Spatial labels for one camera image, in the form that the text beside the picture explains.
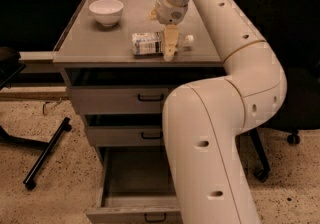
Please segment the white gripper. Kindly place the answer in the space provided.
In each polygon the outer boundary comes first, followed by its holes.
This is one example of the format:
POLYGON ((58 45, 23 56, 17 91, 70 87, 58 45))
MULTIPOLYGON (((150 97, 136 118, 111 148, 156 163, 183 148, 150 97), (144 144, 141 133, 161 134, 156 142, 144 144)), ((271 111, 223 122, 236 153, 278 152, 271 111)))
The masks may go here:
POLYGON ((157 19, 161 24, 167 25, 163 30, 163 58, 165 61, 171 61, 174 57, 179 37, 179 29, 176 25, 183 21, 187 10, 187 5, 176 6, 167 0, 156 0, 155 8, 148 14, 149 20, 157 19))

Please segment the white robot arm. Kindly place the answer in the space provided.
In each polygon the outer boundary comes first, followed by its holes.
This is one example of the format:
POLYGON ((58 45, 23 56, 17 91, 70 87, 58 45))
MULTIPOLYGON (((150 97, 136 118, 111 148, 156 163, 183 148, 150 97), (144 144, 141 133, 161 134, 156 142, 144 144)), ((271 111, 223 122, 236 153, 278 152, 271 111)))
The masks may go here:
POLYGON ((193 3, 226 71, 181 85, 163 106, 164 143, 183 224, 260 224, 235 139, 268 121, 287 92, 266 39, 233 0, 157 0, 165 25, 193 3))

